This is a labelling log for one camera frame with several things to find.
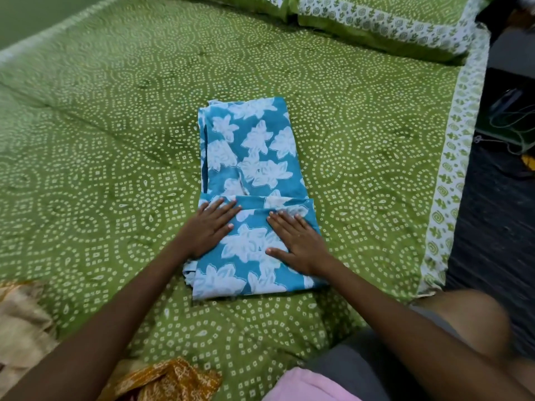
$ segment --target blue floral fabric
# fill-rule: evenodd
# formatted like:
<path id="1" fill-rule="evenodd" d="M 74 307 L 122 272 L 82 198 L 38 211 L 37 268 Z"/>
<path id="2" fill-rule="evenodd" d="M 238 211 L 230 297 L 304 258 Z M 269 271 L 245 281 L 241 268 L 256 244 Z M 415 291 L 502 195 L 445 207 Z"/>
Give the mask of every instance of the blue floral fabric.
<path id="1" fill-rule="evenodd" d="M 302 215 L 319 232 L 301 175 L 284 99 L 210 101 L 199 109 L 201 197 L 242 206 L 234 229 L 209 253 L 185 265 L 193 300 L 311 289 L 324 283 L 265 254 L 287 250 L 266 218 L 270 211 Z"/>

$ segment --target green bedsheet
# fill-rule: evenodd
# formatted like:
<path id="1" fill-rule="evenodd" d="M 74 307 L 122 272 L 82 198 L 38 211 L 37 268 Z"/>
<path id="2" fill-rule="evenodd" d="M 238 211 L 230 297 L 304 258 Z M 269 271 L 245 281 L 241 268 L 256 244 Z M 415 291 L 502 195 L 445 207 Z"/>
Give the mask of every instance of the green bedsheet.
<path id="1" fill-rule="evenodd" d="M 464 67 L 347 45 L 228 8 L 116 0 L 0 62 L 0 278 L 48 283 L 61 336 L 196 208 L 197 108 L 286 99 L 332 252 L 400 301 L 444 283 L 488 35 Z M 259 399 L 360 324 L 329 289 L 191 303 L 177 276 L 131 344 Z"/>

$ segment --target green pillowcase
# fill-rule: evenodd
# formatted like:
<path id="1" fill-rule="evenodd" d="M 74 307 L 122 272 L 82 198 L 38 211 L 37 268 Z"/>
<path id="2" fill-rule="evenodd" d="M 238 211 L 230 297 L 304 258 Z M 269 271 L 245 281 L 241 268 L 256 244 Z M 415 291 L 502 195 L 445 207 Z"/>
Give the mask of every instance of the green pillowcase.
<path id="1" fill-rule="evenodd" d="M 269 14 L 286 22 L 290 0 L 210 0 L 253 13 Z"/>
<path id="2" fill-rule="evenodd" d="M 481 0 L 291 0 L 299 24 L 392 54 L 432 61 L 470 48 Z"/>

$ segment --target left hand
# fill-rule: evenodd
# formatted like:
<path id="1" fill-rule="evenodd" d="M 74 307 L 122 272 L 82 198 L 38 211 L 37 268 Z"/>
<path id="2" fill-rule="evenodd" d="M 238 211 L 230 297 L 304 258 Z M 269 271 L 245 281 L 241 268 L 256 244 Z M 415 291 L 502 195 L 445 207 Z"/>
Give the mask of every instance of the left hand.
<path id="1" fill-rule="evenodd" d="M 188 258 L 198 259 L 203 256 L 234 227 L 227 222 L 238 214 L 241 206 L 234 208 L 236 201 L 231 201 L 219 208 L 223 202 L 223 198 L 219 198 L 210 206 L 205 202 L 178 232 L 176 240 L 180 241 L 180 246 L 186 250 Z"/>

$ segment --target grey shorts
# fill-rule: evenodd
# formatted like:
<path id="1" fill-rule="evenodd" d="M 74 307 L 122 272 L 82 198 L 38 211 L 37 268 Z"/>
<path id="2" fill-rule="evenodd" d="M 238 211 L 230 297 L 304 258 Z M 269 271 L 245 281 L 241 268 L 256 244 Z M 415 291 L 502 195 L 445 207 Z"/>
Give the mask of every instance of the grey shorts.
<path id="1" fill-rule="evenodd" d="M 461 339 L 451 325 L 434 312 L 414 306 L 411 309 Z M 370 328 L 312 359 L 305 368 L 331 379 L 362 401 L 430 399 Z"/>

